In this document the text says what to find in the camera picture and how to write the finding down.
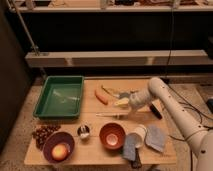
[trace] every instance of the brown bowl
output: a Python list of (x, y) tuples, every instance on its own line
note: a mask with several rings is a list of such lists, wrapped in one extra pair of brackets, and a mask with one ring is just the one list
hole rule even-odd
[(124, 129), (117, 123), (104, 125), (99, 133), (102, 145), (110, 150), (121, 148), (124, 144), (125, 135)]
[[(68, 154), (63, 160), (55, 160), (52, 157), (52, 150), (58, 144), (64, 144), (67, 148)], [(43, 155), (45, 159), (50, 163), (60, 163), (65, 161), (73, 152), (75, 141), (71, 134), (67, 132), (56, 132), (51, 135), (44, 144)]]

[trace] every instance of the dark wall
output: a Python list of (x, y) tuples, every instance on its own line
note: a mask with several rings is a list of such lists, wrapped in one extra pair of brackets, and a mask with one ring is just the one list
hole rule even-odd
[(30, 88), (30, 70), (24, 52), (6, 20), (0, 1), (0, 151)]
[[(15, 14), (9, 20), (25, 49), (30, 44)], [(24, 13), (41, 51), (202, 49), (213, 36), (213, 12)]]

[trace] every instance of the gray floor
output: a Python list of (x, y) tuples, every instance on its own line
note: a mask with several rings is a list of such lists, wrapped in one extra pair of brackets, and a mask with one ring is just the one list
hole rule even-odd
[[(199, 110), (206, 114), (210, 114), (210, 111), (206, 107), (202, 97), (196, 89), (196, 84), (172, 84), (171, 85), (177, 92), (179, 92), (183, 97), (185, 97), (191, 104), (196, 106)], [(31, 132), (35, 129), (36, 119), (33, 118), (33, 107), (32, 99), (36, 96), (36, 89), (33, 86), (30, 90), (28, 97), (23, 105), (22, 110), (17, 118), (14, 128), (8, 138), (6, 146), (0, 156), (0, 170), (1, 171), (39, 171), (39, 170), (52, 170), (50, 167), (44, 166), (26, 166), (24, 165), (25, 154), (31, 140)], [(181, 101), (175, 94), (174, 96), (178, 101)], [(193, 111), (189, 111), (197, 119), (199, 117)], [(163, 114), (168, 120), (168, 126), (170, 129), (170, 134), (182, 138), (174, 122), (168, 115), (166, 109), (163, 108)], [(206, 121), (204, 119), (204, 124), (213, 126), (212, 121)], [(173, 141), (174, 147), (177, 152), (177, 164), (174, 165), (161, 165), (157, 169), (162, 171), (189, 171), (190, 170), (190, 152), (187, 144), (185, 142)], [(196, 165), (196, 159), (194, 157), (194, 168)], [(126, 166), (81, 166), (81, 167), (69, 167), (63, 170), (110, 170), (110, 171), (124, 171), (131, 170), (130, 167)]]

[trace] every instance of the gray cloth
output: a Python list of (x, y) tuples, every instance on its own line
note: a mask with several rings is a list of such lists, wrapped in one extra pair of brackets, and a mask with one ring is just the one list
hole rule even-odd
[(134, 134), (128, 134), (125, 137), (123, 146), (123, 158), (129, 161), (135, 161), (135, 136)]
[(147, 146), (163, 152), (166, 143), (166, 134), (155, 125), (149, 125), (147, 127), (145, 143)]

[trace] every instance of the black backdrop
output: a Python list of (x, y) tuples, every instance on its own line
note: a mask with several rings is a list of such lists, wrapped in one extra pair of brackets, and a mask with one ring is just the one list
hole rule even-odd
[[(41, 51), (202, 49), (213, 36), (213, 12), (23, 13)], [(14, 13), (8, 19), (25, 51), (29, 41)]]

